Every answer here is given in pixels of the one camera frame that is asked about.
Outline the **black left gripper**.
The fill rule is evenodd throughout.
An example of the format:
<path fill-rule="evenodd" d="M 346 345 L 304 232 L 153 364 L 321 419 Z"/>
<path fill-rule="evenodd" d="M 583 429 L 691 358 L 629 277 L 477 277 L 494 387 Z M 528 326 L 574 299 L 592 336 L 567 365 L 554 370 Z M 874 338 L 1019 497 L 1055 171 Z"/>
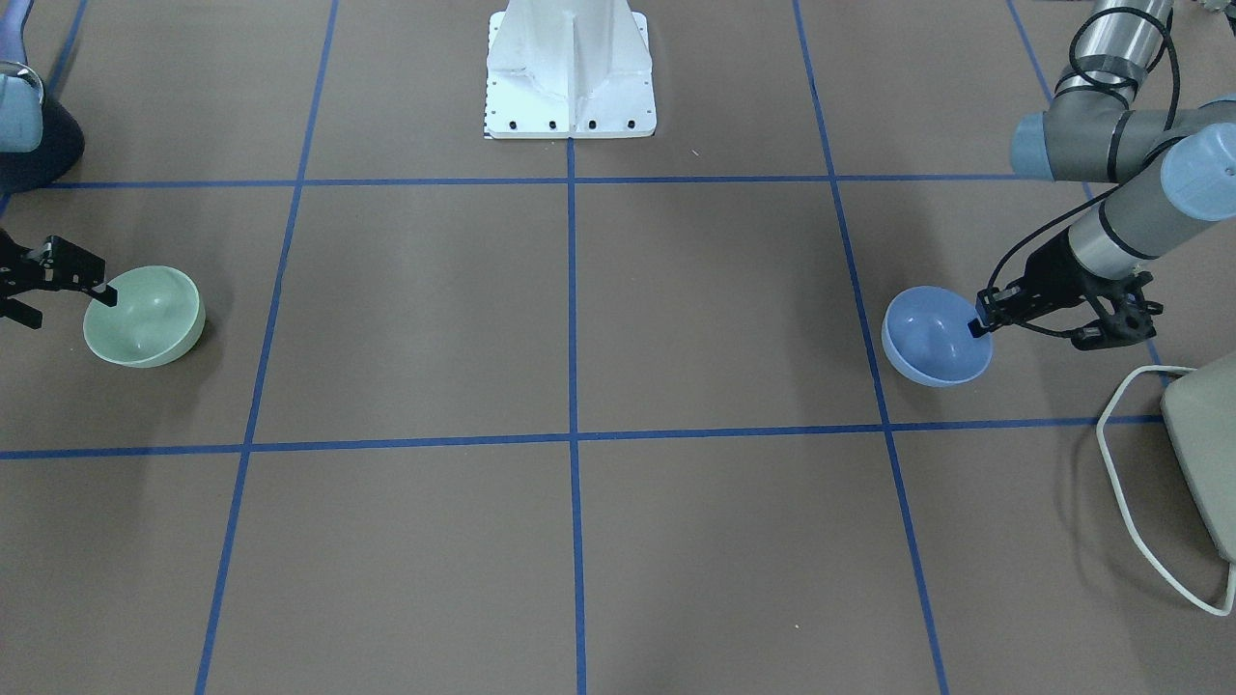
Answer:
<path fill-rule="evenodd" d="M 1025 261 L 1023 277 L 1006 289 L 988 287 L 976 294 L 971 338 L 1007 326 L 1067 340 L 1082 351 L 1130 348 L 1157 336 L 1154 317 L 1163 305 L 1146 299 L 1143 287 L 1153 279 L 1147 271 L 1128 272 L 1115 279 L 1086 271 L 1072 252 L 1065 232 L 1036 250 Z M 1095 320 L 1069 329 L 1048 329 L 1035 322 L 1047 314 L 1086 305 Z"/>

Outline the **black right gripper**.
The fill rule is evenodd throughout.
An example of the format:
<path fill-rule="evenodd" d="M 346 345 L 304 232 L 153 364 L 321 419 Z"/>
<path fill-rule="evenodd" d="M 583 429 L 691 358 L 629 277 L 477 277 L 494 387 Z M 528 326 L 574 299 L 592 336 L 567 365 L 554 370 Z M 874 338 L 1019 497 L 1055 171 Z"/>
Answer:
<path fill-rule="evenodd" d="M 1 318 L 40 330 L 43 313 L 19 302 L 31 291 L 84 293 L 109 308 L 117 304 L 117 291 L 106 282 L 106 262 L 101 257 L 49 235 L 43 247 L 26 247 L 1 229 Z"/>

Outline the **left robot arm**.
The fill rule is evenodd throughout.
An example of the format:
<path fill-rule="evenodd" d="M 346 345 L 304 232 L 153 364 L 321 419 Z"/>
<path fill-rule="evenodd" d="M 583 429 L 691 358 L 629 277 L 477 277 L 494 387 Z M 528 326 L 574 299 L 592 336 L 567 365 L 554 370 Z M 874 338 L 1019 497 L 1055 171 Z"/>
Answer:
<path fill-rule="evenodd" d="M 976 294 L 971 336 L 1089 307 L 1086 325 L 1056 329 L 1077 350 L 1128 348 L 1157 333 L 1161 303 L 1146 298 L 1148 265 L 1234 216 L 1234 96 L 1183 109 L 1136 110 L 1161 59 L 1179 70 L 1169 1 L 1098 1 L 1070 40 L 1051 106 L 1025 116 L 1010 146 L 1017 176 L 1107 183 L 1039 234 L 1023 275 Z"/>

